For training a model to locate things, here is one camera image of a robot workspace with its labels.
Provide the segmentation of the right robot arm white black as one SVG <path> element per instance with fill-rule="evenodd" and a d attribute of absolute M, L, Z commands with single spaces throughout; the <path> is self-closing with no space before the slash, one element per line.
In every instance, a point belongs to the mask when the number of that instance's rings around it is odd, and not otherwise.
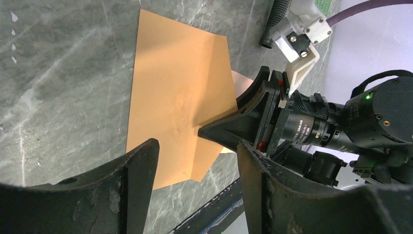
<path fill-rule="evenodd" d="M 413 182 L 413 75 L 390 70 L 353 89 L 345 104 L 292 89 L 286 72 L 260 68 L 237 111 L 198 136 L 230 150 L 245 141 L 314 182 L 337 186 L 349 166 L 370 184 Z"/>

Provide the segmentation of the pink letter paper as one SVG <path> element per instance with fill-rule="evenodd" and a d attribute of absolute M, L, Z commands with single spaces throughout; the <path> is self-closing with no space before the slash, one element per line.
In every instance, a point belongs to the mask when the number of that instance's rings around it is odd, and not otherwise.
<path fill-rule="evenodd" d="M 235 97 L 238 98 L 251 86 L 253 80 L 235 71 L 231 71 L 231 73 L 234 83 Z"/>

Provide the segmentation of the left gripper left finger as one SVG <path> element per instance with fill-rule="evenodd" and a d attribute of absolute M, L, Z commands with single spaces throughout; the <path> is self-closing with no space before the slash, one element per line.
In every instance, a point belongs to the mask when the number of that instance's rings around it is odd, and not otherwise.
<path fill-rule="evenodd" d="M 150 138 L 130 152 L 57 184 L 0 186 L 3 234 L 141 234 L 159 156 Z"/>

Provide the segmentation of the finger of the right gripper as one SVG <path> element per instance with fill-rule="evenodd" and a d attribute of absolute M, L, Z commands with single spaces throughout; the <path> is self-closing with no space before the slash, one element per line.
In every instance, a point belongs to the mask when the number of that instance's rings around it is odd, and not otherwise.
<path fill-rule="evenodd" d="M 254 108 L 255 112 L 263 111 L 265 100 L 264 94 L 260 88 L 264 81 L 268 80 L 269 76 L 269 67 L 262 66 L 252 84 L 236 99 L 238 110 L 247 107 L 248 110 Z"/>
<path fill-rule="evenodd" d="M 218 143 L 228 149 L 236 150 L 245 141 L 254 147 L 262 142 L 270 113 L 270 83 L 264 82 L 260 88 L 264 94 L 262 112 L 247 107 L 237 110 L 219 120 L 201 127 L 198 136 Z"/>

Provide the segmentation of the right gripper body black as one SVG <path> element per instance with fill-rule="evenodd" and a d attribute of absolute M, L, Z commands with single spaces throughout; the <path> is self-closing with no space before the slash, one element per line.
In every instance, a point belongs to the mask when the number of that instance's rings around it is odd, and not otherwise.
<path fill-rule="evenodd" d="M 338 125 L 341 104 L 328 102 L 320 93 L 306 96 L 296 90 L 288 96 L 285 72 L 273 71 L 269 80 L 280 89 L 281 96 L 276 101 L 286 101 L 283 108 L 276 105 L 271 117 L 279 131 L 276 138 L 342 151 L 342 128 Z"/>

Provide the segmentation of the brown paper envelope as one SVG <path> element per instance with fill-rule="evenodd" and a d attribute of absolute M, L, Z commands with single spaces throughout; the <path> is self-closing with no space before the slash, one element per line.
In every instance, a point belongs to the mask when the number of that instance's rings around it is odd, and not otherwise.
<path fill-rule="evenodd" d="M 153 188 L 201 181 L 223 147 L 198 130 L 236 109 L 227 38 L 140 10 L 126 150 L 158 140 Z"/>

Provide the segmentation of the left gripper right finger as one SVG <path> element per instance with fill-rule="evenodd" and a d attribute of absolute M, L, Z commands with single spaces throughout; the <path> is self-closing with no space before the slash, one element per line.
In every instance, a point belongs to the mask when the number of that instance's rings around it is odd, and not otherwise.
<path fill-rule="evenodd" d="M 237 147 L 248 231 L 251 234 L 410 234 L 411 185 L 337 190 L 310 181 L 263 156 Z"/>

